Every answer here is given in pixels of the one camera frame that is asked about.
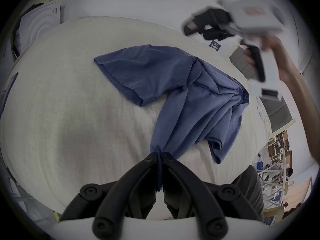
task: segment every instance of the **person's arm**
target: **person's arm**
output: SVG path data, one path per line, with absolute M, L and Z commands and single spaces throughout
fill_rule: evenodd
M 266 51 L 268 49 L 272 49 L 274 53 L 280 80 L 289 88 L 298 107 L 310 153 L 320 164 L 320 116 L 306 83 L 279 38 L 274 35 L 265 36 L 262 40 L 262 50 Z M 248 63 L 255 68 L 254 60 L 248 49 L 245 54 Z

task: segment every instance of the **black cloth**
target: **black cloth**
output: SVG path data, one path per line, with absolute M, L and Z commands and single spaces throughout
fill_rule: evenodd
M 262 188 L 257 170 L 252 165 L 249 165 L 249 167 L 240 174 L 232 184 L 240 189 L 240 192 L 250 202 L 256 212 L 260 214 L 261 219 L 263 219 Z

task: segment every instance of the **black handle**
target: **black handle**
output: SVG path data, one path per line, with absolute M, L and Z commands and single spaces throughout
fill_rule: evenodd
M 262 63 L 262 59 L 261 59 L 261 55 L 260 55 L 260 49 L 254 45 L 246 44 L 246 46 L 250 50 L 252 58 L 254 59 L 254 62 L 256 63 L 256 69 L 258 72 L 258 81 L 265 82 L 266 76 L 264 74 L 264 67 L 263 67 L 263 63 Z

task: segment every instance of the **white bedsheet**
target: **white bedsheet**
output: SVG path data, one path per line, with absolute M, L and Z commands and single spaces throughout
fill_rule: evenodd
M 87 183 L 118 180 L 149 154 L 166 97 L 140 108 L 102 74 L 93 58 L 138 45 L 175 46 L 216 66 L 249 90 L 249 82 L 211 47 L 150 22 L 113 17 L 78 18 L 44 34 L 21 56 L 0 122 L 6 165 L 18 183 L 49 208 L 62 213 Z M 238 137 L 221 164 L 206 141 L 179 161 L 201 180 L 231 183 L 270 138 L 251 96 Z

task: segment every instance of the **person's hand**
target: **person's hand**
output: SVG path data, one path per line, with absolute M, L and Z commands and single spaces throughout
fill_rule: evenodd
M 266 35 L 262 37 L 262 51 L 268 51 L 272 50 L 275 60 L 278 65 L 279 70 L 279 78 L 281 81 L 288 83 L 290 80 L 292 72 L 290 63 L 292 63 L 287 51 L 282 45 L 282 42 L 279 38 L 277 38 L 274 35 Z M 248 64 L 253 68 L 254 71 L 256 71 L 255 62 L 251 56 L 251 52 L 249 49 L 246 49 L 244 54 L 247 56 L 247 62 Z

